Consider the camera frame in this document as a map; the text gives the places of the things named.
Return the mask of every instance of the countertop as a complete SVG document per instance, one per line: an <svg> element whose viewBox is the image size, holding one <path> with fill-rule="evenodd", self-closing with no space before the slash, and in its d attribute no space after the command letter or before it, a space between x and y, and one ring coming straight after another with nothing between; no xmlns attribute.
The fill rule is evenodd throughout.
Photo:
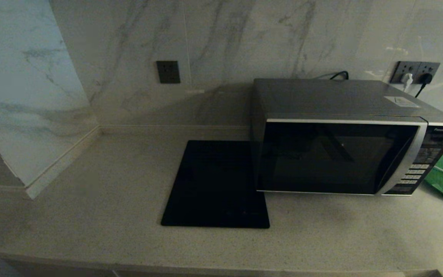
<svg viewBox="0 0 443 277"><path fill-rule="evenodd" d="M111 132L37 199L0 199L0 254L109 268L443 273L443 198L425 185L410 197L266 193L269 229L164 227L187 141L246 140L246 128Z"/></svg>

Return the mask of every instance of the electrical outlet panel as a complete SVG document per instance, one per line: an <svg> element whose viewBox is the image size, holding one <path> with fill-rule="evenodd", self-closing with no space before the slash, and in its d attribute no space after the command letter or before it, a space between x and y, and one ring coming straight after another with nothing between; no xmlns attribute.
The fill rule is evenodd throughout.
<svg viewBox="0 0 443 277"><path fill-rule="evenodd" d="M413 75L413 84L421 84L421 79L424 74L430 73L432 77L435 76L440 63L421 62L416 74Z"/></svg>
<svg viewBox="0 0 443 277"><path fill-rule="evenodd" d="M158 78L161 84L180 84L177 61L157 61Z"/></svg>
<svg viewBox="0 0 443 277"><path fill-rule="evenodd" d="M399 62L394 74L392 74L390 83L401 84L401 78L407 73L413 74L414 79L420 64L421 62Z"/></svg>

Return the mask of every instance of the microwave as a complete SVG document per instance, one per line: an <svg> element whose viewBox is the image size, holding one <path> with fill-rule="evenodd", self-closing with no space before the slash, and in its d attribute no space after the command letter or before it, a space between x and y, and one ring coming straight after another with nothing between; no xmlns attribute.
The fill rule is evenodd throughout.
<svg viewBox="0 0 443 277"><path fill-rule="evenodd" d="M255 186L402 195L443 154L443 112L380 81L255 79Z"/></svg>

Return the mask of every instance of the induction cooktop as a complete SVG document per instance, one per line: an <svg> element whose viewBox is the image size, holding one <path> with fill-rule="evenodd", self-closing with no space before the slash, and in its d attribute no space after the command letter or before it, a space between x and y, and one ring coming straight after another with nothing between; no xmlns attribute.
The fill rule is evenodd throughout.
<svg viewBox="0 0 443 277"><path fill-rule="evenodd" d="M162 225L269 228L251 162L250 142L190 140Z"/></svg>

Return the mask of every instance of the microwave brand logo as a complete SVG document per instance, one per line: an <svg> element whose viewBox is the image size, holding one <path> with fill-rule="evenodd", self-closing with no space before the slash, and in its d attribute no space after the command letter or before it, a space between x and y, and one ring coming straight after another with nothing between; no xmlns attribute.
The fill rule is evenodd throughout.
<svg viewBox="0 0 443 277"><path fill-rule="evenodd" d="M435 128L434 132L443 132L443 128Z"/></svg>

